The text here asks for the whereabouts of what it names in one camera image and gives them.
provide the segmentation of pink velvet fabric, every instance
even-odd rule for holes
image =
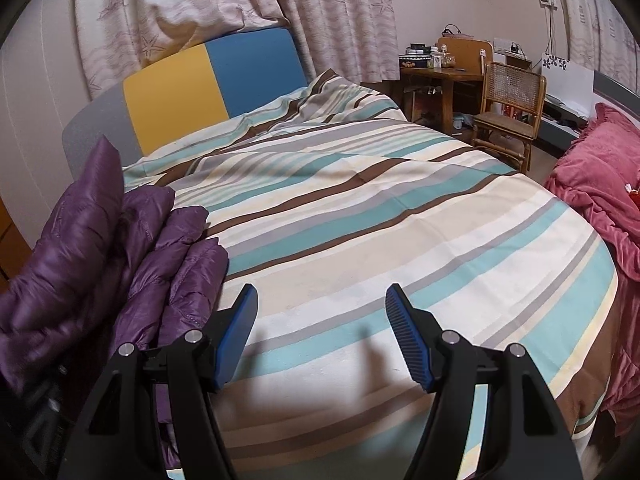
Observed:
[[[623,434],[640,415],[640,211],[625,190],[638,188],[640,130],[606,104],[597,104],[596,113],[545,187],[596,229],[616,261],[622,314],[602,409]]]

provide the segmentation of wall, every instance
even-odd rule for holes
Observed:
[[[33,247],[71,181],[62,129],[89,102],[73,0],[31,0],[0,49],[0,195]]]
[[[564,12],[560,0],[556,2],[554,53],[566,57]],[[548,43],[548,9],[540,7],[540,0],[393,0],[393,4],[402,53],[411,42],[435,43],[447,23],[479,40],[516,41],[533,63]]]

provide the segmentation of striped blanket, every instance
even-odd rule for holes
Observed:
[[[383,297],[393,282],[474,344],[520,341],[571,430],[609,375],[617,277],[603,241],[551,193],[491,156],[406,122],[332,72],[157,150],[129,189],[203,205],[258,319],[214,409],[241,479],[401,479],[431,397],[409,377]],[[473,472],[478,387],[460,478]],[[174,478],[181,473],[173,472]]]

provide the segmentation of wooden table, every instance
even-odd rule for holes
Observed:
[[[392,90],[393,99],[402,107],[402,90],[411,76],[429,77],[442,81],[442,129],[445,134],[453,133],[453,85],[456,81],[482,81],[479,73],[455,68],[401,68],[400,81]]]

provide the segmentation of ridged blue pad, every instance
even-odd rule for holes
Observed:
[[[400,346],[404,362],[409,368],[411,378],[424,390],[428,390],[433,384],[429,349],[422,340],[407,308],[412,307],[404,304],[395,286],[390,286],[385,296],[386,316]]]
[[[258,292],[253,285],[245,285],[232,307],[236,310],[216,352],[216,371],[213,378],[216,387],[222,389],[238,367],[238,361],[249,339],[249,332],[258,315]]]

